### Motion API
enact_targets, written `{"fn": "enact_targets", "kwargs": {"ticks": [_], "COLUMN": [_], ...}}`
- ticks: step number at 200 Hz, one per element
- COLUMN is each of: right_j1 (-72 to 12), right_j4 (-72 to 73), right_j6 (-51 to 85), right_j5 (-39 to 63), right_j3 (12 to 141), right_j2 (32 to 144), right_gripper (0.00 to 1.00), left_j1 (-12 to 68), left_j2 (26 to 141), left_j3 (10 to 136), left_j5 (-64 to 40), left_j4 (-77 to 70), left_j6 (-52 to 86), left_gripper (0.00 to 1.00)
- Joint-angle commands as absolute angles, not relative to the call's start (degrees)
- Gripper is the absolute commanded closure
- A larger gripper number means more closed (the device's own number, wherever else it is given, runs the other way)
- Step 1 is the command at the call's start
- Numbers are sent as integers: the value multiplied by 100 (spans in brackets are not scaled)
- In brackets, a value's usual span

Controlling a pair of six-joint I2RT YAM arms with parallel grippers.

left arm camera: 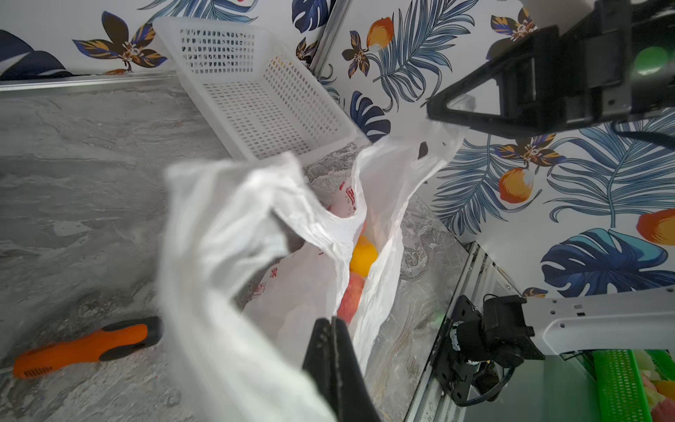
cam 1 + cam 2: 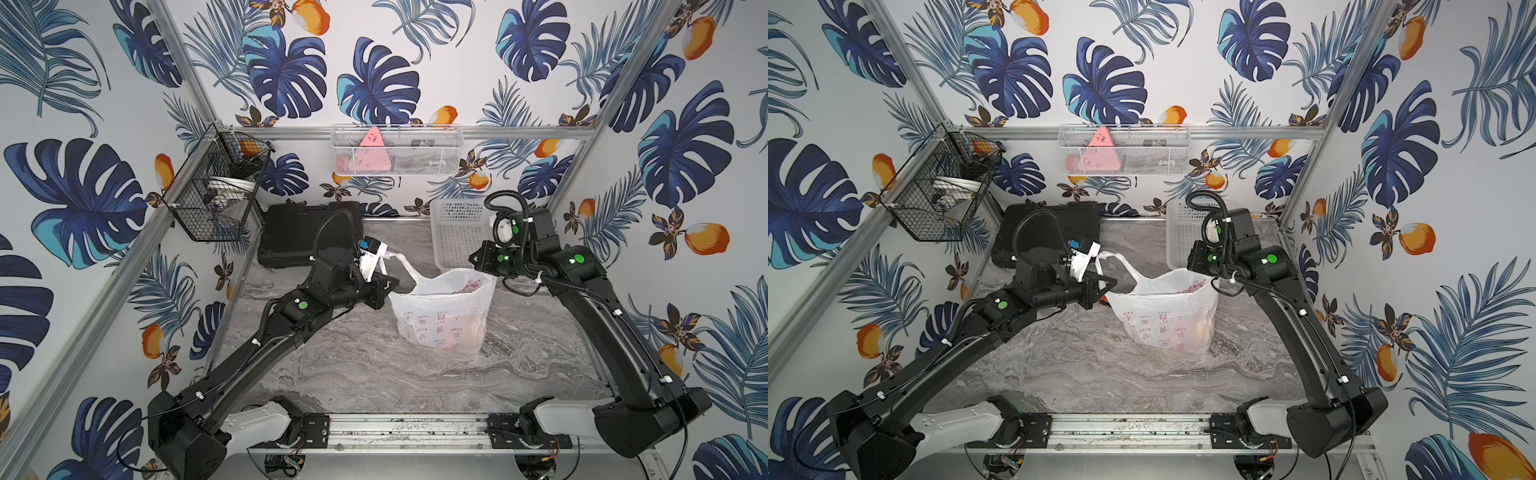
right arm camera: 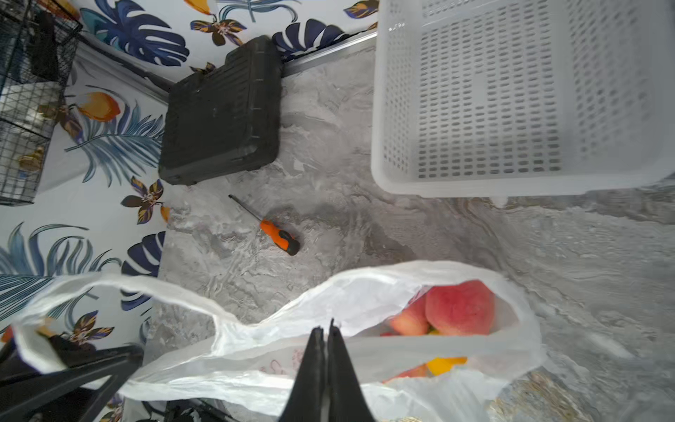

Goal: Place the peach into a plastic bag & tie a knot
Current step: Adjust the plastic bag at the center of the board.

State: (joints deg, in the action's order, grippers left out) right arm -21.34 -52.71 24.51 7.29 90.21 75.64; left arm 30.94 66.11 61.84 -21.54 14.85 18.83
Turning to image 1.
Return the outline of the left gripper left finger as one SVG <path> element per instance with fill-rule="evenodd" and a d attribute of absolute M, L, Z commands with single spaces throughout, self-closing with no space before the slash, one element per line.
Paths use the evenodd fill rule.
<path fill-rule="evenodd" d="M 332 344 L 332 323 L 326 318 L 316 320 L 305 353 L 302 369 L 313 380 L 318 394 L 337 417 L 335 392 L 335 356 Z"/>

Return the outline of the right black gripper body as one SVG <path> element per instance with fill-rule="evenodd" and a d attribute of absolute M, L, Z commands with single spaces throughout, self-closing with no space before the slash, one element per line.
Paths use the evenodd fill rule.
<path fill-rule="evenodd" d="M 674 106 L 674 3 L 598 1 L 567 33 L 541 28 L 497 59 L 502 137 L 657 117 Z"/>

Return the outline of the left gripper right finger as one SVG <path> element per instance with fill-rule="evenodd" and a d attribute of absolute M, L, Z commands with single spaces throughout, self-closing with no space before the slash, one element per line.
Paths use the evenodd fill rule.
<path fill-rule="evenodd" d="M 332 319 L 337 376 L 337 419 L 339 421 L 380 421 L 369 396 L 346 322 Z"/>

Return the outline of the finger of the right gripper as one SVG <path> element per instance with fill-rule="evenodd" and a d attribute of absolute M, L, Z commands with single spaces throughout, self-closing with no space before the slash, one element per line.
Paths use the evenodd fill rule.
<path fill-rule="evenodd" d="M 558 27 L 539 29 L 432 96 L 426 104 L 427 117 L 509 139 L 549 134 L 559 111 L 558 52 Z M 462 100 L 471 100 L 470 94 L 489 81 L 499 89 L 496 114 L 460 108 Z"/>

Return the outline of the yellow apple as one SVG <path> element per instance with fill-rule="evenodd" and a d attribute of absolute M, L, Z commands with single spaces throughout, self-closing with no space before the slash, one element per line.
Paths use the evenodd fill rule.
<path fill-rule="evenodd" d="M 350 271 L 367 279 L 370 269 L 378 259 L 379 253 L 373 243 L 366 237 L 360 236 L 350 262 Z"/>

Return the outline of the white plastic bag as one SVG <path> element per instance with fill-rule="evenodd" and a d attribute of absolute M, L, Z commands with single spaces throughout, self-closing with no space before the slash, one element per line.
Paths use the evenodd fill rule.
<path fill-rule="evenodd" d="M 378 251 L 347 337 L 363 375 L 395 302 L 411 197 L 467 133 L 424 118 L 356 156 L 331 211 L 284 153 L 258 163 L 186 161 L 165 172 L 158 302 L 174 378 L 201 421 L 333 421 L 302 368 L 316 320 L 337 314 L 357 241 Z"/>

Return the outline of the pink peach front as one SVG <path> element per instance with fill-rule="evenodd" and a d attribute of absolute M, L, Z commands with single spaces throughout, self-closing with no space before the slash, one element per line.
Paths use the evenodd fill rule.
<path fill-rule="evenodd" d="M 364 285 L 365 279 L 361 275 L 351 272 L 349 284 L 337 310 L 337 317 L 347 325 L 350 325 L 359 308 Z"/>

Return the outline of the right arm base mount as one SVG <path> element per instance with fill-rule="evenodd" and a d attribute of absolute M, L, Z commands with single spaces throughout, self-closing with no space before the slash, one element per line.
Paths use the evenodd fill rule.
<path fill-rule="evenodd" d="M 526 303 L 518 295 L 490 295 L 478 309 L 469 297 L 458 298 L 451 316 L 441 325 L 431 358 L 432 376 L 457 406 L 489 402 L 522 363 L 544 359 L 533 341 L 534 327 L 525 320 Z M 470 389 L 494 366 L 502 367 L 504 374 L 490 388 L 471 398 Z"/>

